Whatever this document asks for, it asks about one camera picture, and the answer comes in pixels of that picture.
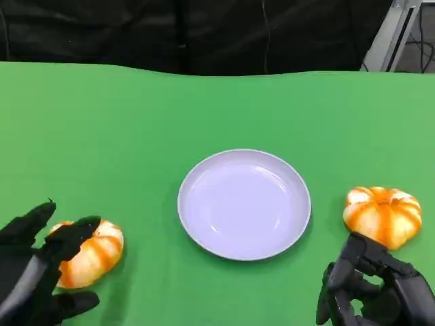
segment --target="plate rim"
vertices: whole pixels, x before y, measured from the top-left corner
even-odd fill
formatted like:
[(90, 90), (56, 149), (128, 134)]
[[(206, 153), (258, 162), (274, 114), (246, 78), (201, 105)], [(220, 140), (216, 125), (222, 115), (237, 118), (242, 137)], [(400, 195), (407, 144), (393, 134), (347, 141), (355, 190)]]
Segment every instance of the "plate rim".
[[(299, 178), (299, 180), (302, 182), (303, 185), (303, 189), (304, 189), (304, 193), (307, 195), (307, 212), (308, 212), (308, 217), (306, 218), (305, 224), (303, 225), (302, 230), (300, 231), (300, 233), (294, 238), (293, 241), (289, 242), (289, 244), (285, 245), (282, 249), (279, 249), (276, 253), (273, 254), (268, 254), (268, 255), (261, 255), (255, 258), (240, 258), (240, 257), (229, 257), (226, 255), (222, 255), (220, 253), (215, 252), (214, 250), (210, 249), (207, 245), (205, 245), (204, 243), (202, 243), (201, 241), (197, 240), (195, 237), (192, 236), (192, 234), (190, 233), (190, 229), (186, 226), (185, 221), (181, 215), (181, 194), (184, 192), (184, 188), (186, 188), (186, 183), (187, 180), (189, 179), (189, 176), (191, 174), (193, 174), (193, 172), (202, 164), (206, 163), (207, 161), (210, 161), (212, 159), (214, 159), (216, 156), (220, 156), (222, 154), (225, 153), (231, 153), (231, 152), (254, 152), (254, 153), (260, 153), (262, 155), (266, 155), (266, 156), (270, 156), (282, 163), (284, 163), (288, 168), (290, 168), (290, 170)], [(312, 211), (312, 207), (311, 207), (311, 195), (309, 192), (309, 189), (307, 187), (307, 184), (305, 183), (305, 180), (302, 178), (302, 176), (299, 174), (299, 172), (290, 164), (288, 164), (285, 160), (279, 158), (278, 156), (268, 153), (266, 151), (260, 151), (258, 149), (249, 149), (249, 148), (236, 148), (236, 149), (228, 149), (225, 151), (219, 151), (217, 153), (214, 153), (210, 156), (207, 156), (206, 158), (204, 158), (203, 160), (201, 160), (200, 162), (198, 162), (197, 164), (195, 164), (193, 166), (193, 168), (191, 168), (188, 172), (188, 174), (184, 177), (183, 181), (181, 182), (181, 185), (178, 189), (178, 195), (177, 195), (177, 213), (178, 213), (178, 218), (181, 222), (181, 224), (183, 225), (183, 229), (184, 231), (186, 231), (186, 233), (188, 234), (188, 236), (200, 247), (202, 247), (203, 249), (205, 249), (206, 251), (217, 255), (218, 257), (222, 257), (225, 259), (229, 259), (229, 260), (235, 260), (235, 261), (258, 261), (258, 260), (264, 260), (264, 259), (268, 259), (268, 258), (272, 258), (274, 256), (277, 256), (285, 251), (287, 251), (291, 246), (293, 246), (296, 242), (299, 241), (299, 239), (302, 237), (302, 235), (305, 233), (305, 231), (307, 230), (308, 224), (311, 220), (311, 211)]]

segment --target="metal stand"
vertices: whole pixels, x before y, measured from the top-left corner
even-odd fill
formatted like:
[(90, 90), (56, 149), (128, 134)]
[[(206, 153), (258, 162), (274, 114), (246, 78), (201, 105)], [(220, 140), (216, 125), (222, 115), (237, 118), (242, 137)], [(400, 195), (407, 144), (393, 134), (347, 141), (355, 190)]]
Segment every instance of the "metal stand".
[(395, 0), (364, 63), (369, 71), (394, 71), (421, 7), (421, 0)]

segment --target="cable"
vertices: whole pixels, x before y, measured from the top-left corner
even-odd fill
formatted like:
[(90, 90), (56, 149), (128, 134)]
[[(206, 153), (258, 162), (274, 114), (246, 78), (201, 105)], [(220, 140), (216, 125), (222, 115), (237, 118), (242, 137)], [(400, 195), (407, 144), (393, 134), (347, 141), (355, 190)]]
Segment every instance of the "cable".
[(264, 71), (265, 75), (268, 75), (267, 55), (269, 53), (269, 48), (271, 46), (271, 26), (269, 24), (269, 20), (267, 18), (267, 13), (266, 13), (266, 0), (261, 0), (261, 6), (263, 9), (264, 23), (265, 23), (266, 29), (267, 29), (267, 43), (266, 43), (266, 47), (264, 49), (263, 71)]
[(423, 46), (424, 46), (424, 34), (423, 34), (423, 5), (420, 5), (419, 10), (419, 30), (420, 30), (420, 72), (424, 73), (425, 70), (423, 68)]
[(358, 39), (356, 37), (355, 27), (353, 25), (353, 14), (352, 14), (352, 7), (351, 7), (350, 0), (345, 0), (345, 2), (347, 4), (347, 13), (349, 16), (349, 32), (350, 32), (350, 36), (351, 36), (352, 41), (353, 41), (353, 48), (355, 49), (357, 60), (358, 60), (358, 62), (361, 62), (361, 65), (364, 67), (364, 69), (367, 72), (369, 72), (366, 63), (364, 62), (364, 58), (360, 54), (360, 49), (358, 48)]
[[(411, 45), (415, 44), (420, 50), (420, 73), (425, 73), (431, 64), (432, 61), (435, 61), (435, 46), (433, 43), (424, 41), (424, 30), (423, 30), (423, 5), (420, 7), (419, 11), (419, 32), (420, 32), (420, 40), (416, 40), (414, 35), (410, 34), (412, 41), (408, 41), (406, 44)], [(430, 54), (424, 51), (424, 46), (428, 46), (430, 48)], [(426, 64), (424, 64), (424, 56), (428, 58)]]
[(6, 61), (9, 61), (10, 58), (9, 35), (7, 34), (7, 22), (1, 6), (0, 6), (0, 18), (3, 23), (3, 32), (5, 37), (5, 55), (6, 55), (5, 59)]

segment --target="pumpkin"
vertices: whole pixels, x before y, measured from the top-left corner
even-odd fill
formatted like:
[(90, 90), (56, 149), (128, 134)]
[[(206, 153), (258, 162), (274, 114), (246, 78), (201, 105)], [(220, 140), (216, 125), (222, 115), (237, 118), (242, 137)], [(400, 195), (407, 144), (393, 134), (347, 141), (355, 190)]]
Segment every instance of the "pumpkin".
[(388, 249), (398, 249), (421, 228), (417, 199), (399, 189), (355, 187), (346, 197), (346, 226)]
[[(62, 225), (72, 223), (70, 221), (58, 223), (50, 233)], [(124, 237), (121, 229), (102, 219), (92, 238), (82, 243), (80, 252), (72, 260), (60, 264), (59, 270), (62, 276), (57, 286), (78, 289), (93, 284), (116, 265), (122, 256), (123, 247)]]

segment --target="white plate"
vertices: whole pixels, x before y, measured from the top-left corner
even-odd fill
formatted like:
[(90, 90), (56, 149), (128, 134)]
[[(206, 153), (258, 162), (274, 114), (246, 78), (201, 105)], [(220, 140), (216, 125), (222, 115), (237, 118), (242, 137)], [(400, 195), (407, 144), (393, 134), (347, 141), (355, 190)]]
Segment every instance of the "white plate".
[(234, 149), (196, 165), (178, 193), (178, 215), (206, 250), (235, 260), (274, 256), (294, 244), (311, 213), (300, 175), (269, 153)]

